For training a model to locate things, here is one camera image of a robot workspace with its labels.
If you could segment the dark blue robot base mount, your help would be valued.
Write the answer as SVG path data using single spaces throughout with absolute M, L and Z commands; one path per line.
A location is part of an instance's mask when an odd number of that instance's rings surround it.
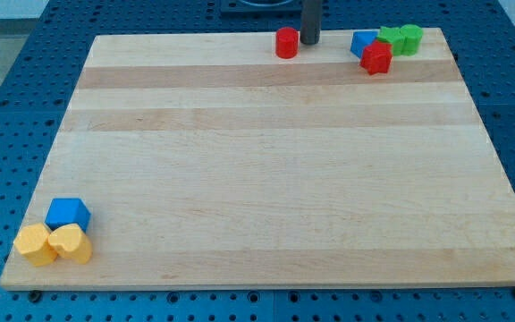
M 220 0 L 222 16 L 299 13 L 300 0 Z

